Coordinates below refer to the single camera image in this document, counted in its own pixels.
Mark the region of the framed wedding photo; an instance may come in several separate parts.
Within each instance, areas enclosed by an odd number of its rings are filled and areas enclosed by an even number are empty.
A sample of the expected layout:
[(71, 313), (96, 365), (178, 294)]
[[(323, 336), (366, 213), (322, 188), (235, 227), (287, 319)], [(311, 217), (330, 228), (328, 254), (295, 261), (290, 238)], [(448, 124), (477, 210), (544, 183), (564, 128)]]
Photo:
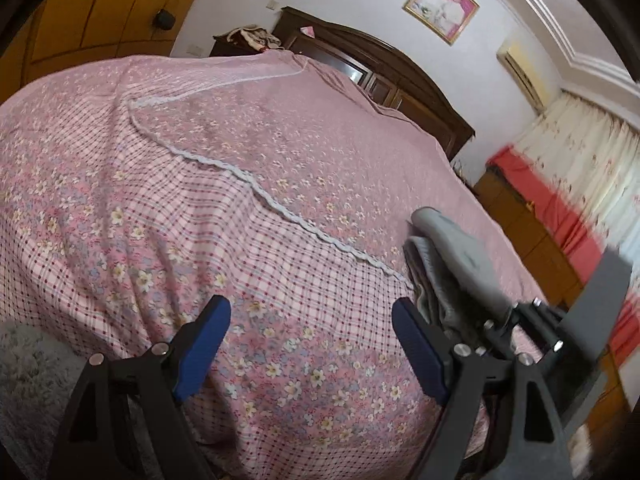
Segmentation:
[(480, 5), (475, 0), (407, 0), (402, 8), (452, 46)]

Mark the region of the grey fleece pants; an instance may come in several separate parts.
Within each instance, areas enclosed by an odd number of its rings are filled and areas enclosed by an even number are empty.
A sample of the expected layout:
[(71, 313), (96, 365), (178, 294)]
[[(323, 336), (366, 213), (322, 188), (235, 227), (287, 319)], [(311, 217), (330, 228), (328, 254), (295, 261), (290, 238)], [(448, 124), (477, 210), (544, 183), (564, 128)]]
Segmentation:
[(431, 207), (413, 211), (404, 251), (416, 307), (428, 324), (473, 345), (472, 302), (498, 309), (511, 301), (499, 288), (480, 241)]

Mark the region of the clothes pile on nightstand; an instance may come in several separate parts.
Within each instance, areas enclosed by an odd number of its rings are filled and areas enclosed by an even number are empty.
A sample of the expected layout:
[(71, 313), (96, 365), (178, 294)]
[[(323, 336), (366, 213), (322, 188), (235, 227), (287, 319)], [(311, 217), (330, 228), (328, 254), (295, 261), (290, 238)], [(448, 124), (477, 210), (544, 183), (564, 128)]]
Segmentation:
[(246, 25), (214, 37), (210, 56), (255, 55), (268, 50), (282, 50), (281, 40), (258, 25)]

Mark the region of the wall air conditioner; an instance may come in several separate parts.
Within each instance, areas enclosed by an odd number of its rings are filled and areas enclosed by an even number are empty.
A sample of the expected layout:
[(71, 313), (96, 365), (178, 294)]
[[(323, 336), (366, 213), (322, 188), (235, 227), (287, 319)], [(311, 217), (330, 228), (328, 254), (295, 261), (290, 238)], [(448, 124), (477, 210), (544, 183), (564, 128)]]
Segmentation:
[(517, 42), (506, 41), (498, 50), (497, 58), (521, 88), (529, 104), (538, 114), (542, 113), (550, 103), (551, 93), (528, 53)]

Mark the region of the black wardrobe door knob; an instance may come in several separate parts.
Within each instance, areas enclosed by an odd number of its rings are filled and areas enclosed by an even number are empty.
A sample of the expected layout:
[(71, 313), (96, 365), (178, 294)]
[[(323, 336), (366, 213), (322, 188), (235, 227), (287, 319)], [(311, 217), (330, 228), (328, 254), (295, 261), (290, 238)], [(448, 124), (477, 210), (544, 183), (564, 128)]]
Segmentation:
[(174, 28), (176, 24), (176, 17), (166, 9), (160, 9), (157, 14), (154, 15), (152, 21), (152, 27), (162, 32), (169, 32)]

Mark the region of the wooden low cabinet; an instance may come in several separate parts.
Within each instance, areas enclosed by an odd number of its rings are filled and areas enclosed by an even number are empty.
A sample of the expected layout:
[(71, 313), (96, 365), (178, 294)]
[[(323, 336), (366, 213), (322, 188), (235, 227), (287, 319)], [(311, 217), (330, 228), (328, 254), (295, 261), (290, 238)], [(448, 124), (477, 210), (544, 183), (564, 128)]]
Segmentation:
[[(555, 306), (570, 310), (584, 289), (584, 282), (538, 220), (535, 206), (525, 200), (496, 167), (485, 170), (474, 185), (474, 192), (491, 218), (501, 226), (544, 296)], [(592, 457), (596, 462), (602, 462), (614, 452), (631, 415), (612, 353), (606, 350), (600, 364), (606, 374), (606, 385), (587, 418)]]

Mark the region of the orange wooden wardrobe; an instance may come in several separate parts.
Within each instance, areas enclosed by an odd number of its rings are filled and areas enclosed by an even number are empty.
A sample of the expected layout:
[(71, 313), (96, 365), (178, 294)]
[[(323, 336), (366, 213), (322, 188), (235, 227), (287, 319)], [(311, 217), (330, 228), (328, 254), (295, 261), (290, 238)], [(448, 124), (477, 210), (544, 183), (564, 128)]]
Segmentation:
[[(194, 0), (44, 0), (1, 55), (1, 99), (73, 66), (129, 55), (167, 56)], [(166, 9), (169, 32), (152, 27)]]

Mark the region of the red and cream curtain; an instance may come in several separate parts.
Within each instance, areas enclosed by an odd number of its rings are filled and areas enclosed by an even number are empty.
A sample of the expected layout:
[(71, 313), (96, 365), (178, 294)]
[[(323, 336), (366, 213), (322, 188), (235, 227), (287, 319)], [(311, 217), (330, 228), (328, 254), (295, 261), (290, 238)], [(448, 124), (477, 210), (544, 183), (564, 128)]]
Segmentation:
[(605, 248), (639, 263), (639, 133), (573, 93), (562, 93), (488, 159), (534, 206), (583, 282)]

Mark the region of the grey fluffy robe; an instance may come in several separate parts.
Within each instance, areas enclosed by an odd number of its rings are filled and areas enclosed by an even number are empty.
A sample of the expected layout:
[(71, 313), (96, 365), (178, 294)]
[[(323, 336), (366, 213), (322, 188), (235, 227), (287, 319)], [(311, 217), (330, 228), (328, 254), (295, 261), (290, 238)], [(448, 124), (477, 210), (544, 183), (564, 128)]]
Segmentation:
[(155, 479), (140, 412), (113, 363), (1, 324), (1, 443), (27, 479)]

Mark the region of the dark wooden headboard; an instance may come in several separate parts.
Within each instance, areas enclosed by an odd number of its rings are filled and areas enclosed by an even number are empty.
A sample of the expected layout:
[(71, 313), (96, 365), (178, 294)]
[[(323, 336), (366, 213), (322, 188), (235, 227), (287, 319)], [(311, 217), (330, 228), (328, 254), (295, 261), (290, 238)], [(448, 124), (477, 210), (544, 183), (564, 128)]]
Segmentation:
[(273, 35), (282, 46), (349, 76), (369, 98), (398, 110), (436, 138), (454, 158), (475, 136), (436, 82), (408, 55), (356, 28), (286, 6)]

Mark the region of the pink floral bed cover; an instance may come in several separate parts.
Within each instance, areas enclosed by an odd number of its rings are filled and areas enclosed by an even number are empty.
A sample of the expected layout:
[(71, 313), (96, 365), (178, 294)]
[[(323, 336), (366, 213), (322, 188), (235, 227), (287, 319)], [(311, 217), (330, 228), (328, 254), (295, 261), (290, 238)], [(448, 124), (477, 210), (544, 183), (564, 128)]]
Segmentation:
[(231, 323), (186, 416), (235, 479), (402, 479), (438, 409), (392, 327), (430, 206), (541, 291), (439, 143), (288, 51), (132, 56), (1, 107), (1, 315), (136, 356), (215, 295)]

